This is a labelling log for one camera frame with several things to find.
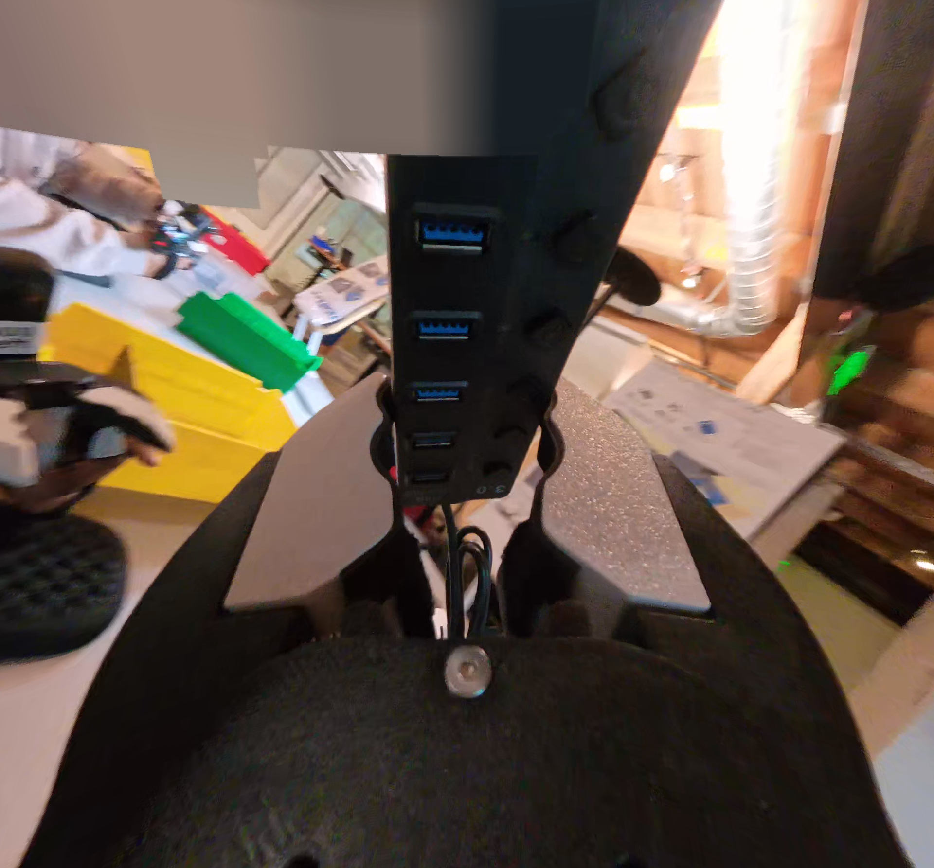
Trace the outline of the black mesh wrist rest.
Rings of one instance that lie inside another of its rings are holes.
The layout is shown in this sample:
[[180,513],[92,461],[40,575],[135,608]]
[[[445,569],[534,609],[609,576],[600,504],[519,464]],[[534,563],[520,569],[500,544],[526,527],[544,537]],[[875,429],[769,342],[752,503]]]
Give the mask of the black mesh wrist rest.
[[127,577],[123,540],[70,513],[2,508],[1,663],[76,651],[119,614]]

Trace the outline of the black round-top stand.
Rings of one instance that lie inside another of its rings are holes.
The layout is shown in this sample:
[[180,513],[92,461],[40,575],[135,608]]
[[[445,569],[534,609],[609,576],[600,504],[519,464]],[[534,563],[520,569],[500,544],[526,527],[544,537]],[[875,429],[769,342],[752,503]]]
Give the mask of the black round-top stand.
[[655,305],[661,296],[661,282],[656,273],[627,248],[617,245],[608,268],[601,278],[602,290],[592,301],[588,314],[580,330],[590,322],[610,302],[613,296],[620,296],[637,308]]

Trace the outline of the yellow plastic bin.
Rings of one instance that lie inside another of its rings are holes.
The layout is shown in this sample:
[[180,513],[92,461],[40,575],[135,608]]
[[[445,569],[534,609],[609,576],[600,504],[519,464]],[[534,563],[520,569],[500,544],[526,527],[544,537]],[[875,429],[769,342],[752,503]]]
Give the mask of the yellow plastic bin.
[[51,316],[40,359],[128,372],[175,431],[158,466],[124,463],[105,488],[218,504],[297,431],[280,392],[82,303]]

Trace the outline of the silver ventilation duct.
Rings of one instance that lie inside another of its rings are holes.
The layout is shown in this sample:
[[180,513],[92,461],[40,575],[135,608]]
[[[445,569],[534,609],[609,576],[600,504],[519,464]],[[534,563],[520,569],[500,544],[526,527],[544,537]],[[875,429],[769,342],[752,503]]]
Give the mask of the silver ventilation duct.
[[727,149],[728,302],[722,306],[686,294],[664,294],[649,307],[621,299],[622,310],[649,322],[701,337],[733,339],[765,331],[777,316],[776,245],[781,145],[752,151]]

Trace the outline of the instruction sheet board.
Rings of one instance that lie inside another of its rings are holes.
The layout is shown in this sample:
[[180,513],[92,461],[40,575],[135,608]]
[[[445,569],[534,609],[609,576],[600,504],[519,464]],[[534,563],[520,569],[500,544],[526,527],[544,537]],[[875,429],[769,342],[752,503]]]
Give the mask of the instruction sheet board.
[[383,254],[299,292],[294,309],[318,329],[342,327],[382,307],[390,290],[389,257]]
[[646,363],[603,399],[740,534],[753,537],[842,448],[842,437]]

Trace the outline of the black usb hub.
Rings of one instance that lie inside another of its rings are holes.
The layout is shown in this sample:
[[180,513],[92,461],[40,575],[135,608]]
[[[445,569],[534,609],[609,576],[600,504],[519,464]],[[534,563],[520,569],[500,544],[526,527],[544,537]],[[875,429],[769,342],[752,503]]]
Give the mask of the black usb hub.
[[504,496],[722,0],[426,0],[441,127],[386,161],[399,497]]

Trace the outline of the person's left hand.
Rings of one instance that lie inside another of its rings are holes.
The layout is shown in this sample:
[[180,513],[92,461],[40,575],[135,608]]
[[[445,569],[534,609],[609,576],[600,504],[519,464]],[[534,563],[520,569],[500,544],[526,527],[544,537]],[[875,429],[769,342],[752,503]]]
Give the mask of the person's left hand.
[[125,437],[124,440],[125,451],[122,454],[58,466],[43,475],[37,484],[29,487],[13,488],[2,485],[2,508],[27,514],[66,511],[126,461],[136,460],[147,467],[154,467],[160,464],[165,455],[162,448],[132,436]]

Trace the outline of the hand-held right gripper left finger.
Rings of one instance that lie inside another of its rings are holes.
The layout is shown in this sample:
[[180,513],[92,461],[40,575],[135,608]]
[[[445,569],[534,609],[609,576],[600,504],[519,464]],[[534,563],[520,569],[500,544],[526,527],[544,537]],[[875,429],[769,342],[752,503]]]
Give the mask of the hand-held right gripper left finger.
[[384,375],[367,377],[282,448],[225,596],[229,612],[293,607],[316,637],[335,638],[352,605],[389,605],[392,632],[436,637],[417,543],[391,469],[377,462],[387,388]]

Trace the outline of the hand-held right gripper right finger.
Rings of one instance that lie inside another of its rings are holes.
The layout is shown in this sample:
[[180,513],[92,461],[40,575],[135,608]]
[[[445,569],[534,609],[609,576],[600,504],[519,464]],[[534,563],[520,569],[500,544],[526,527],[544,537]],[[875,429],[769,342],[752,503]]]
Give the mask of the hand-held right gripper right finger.
[[561,380],[543,421],[526,512],[502,552],[508,634],[548,627],[636,638],[642,612],[707,620],[709,596],[647,443]]

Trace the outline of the red plastic bin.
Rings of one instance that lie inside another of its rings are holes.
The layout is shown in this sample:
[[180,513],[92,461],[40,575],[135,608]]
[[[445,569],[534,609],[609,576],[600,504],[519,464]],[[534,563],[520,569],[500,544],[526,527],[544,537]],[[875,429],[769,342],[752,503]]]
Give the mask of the red plastic bin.
[[219,217],[213,210],[199,206],[208,221],[201,242],[225,256],[250,276],[263,274],[271,260],[238,227]]

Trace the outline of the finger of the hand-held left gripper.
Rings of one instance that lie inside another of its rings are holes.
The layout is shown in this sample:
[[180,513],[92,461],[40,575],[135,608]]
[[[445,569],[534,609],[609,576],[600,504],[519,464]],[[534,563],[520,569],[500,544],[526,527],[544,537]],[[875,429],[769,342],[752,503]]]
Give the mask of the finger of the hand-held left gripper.
[[169,420],[144,395],[123,385],[101,385],[79,392],[76,415],[86,425],[113,428],[147,449],[169,454],[176,447]]

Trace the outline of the green plastic bin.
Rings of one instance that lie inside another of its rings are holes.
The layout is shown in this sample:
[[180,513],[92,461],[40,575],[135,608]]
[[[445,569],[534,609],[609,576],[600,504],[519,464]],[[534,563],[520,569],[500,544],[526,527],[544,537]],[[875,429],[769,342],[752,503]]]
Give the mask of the green plastic bin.
[[321,367],[304,342],[235,293],[218,299],[196,293],[178,315],[178,332],[265,389],[285,394]]

